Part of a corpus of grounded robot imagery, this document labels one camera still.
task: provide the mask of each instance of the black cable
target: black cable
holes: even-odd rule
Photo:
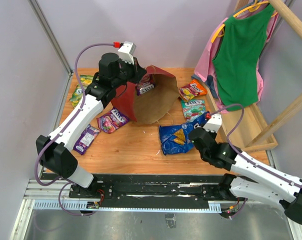
[[[124,94],[125,91],[127,90],[127,87],[128,87],[128,84],[125,84],[125,89],[123,90],[123,92],[119,96],[116,96],[115,99],[121,97],[121,95]]]

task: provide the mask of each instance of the red connector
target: red connector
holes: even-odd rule
[[[205,119],[206,119],[206,120],[209,120],[210,118],[211,118],[210,113],[207,113],[207,114],[205,115]]]
[[[123,45],[123,43],[121,43],[121,42],[119,42],[119,41],[114,41],[114,42],[113,42],[113,47],[114,47],[114,48],[119,49],[119,48],[122,47],[122,45]]]

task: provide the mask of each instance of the green snack bag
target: green snack bag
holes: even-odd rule
[[[206,112],[204,100],[183,101],[181,99],[181,105],[186,122],[191,122]]]
[[[92,83],[93,76],[90,75],[80,75],[81,83],[84,89],[87,89],[87,86]],[[82,89],[80,85],[76,85],[74,92],[72,93],[72,97],[69,99],[72,106],[75,108],[82,98]]]

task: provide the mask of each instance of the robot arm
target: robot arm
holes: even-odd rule
[[[197,127],[189,139],[200,152],[201,159],[216,168],[235,172],[252,181],[233,174],[225,174],[219,184],[222,197],[248,198],[284,210],[291,220],[302,224],[302,179],[266,165],[229,143],[217,143],[215,138],[222,124],[214,114],[203,127]]]
[[[126,85],[127,82],[139,83],[147,73],[132,56],[135,49],[136,46],[132,42],[125,42],[119,48],[118,55],[106,53],[101,57],[99,72],[94,75],[92,83],[85,90],[83,107],[81,108],[82,98],[57,129],[49,136],[41,135],[36,140],[37,152],[40,154],[40,151],[54,139],[40,158],[39,163],[42,166],[64,179],[96,192],[94,176],[78,165],[77,159],[70,151],[91,120],[116,97],[117,88]]]

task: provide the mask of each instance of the snack bag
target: snack bag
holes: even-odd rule
[[[189,133],[199,125],[207,122],[206,112],[193,121],[173,126],[159,126],[161,149],[164,155],[187,153],[194,145],[189,140]]]
[[[206,112],[204,100],[183,101],[181,99],[182,111],[186,122],[193,121]]]
[[[179,88],[180,97],[188,102],[196,96],[206,95],[208,91],[195,79]]]
[[[99,129],[107,134],[115,132],[118,128],[129,122],[129,118],[115,107],[96,120]]]
[[[152,75],[145,75],[139,83],[135,85],[136,95],[140,96],[156,86]]]
[[[99,129],[96,129],[89,124],[74,144],[73,150],[81,155],[85,154],[99,133]]]
[[[87,86],[92,83],[93,76],[90,75],[80,75],[81,83],[84,89],[87,89]],[[72,107],[76,107],[82,98],[82,89],[80,85],[76,85],[74,92],[72,93],[72,97],[69,99]]]

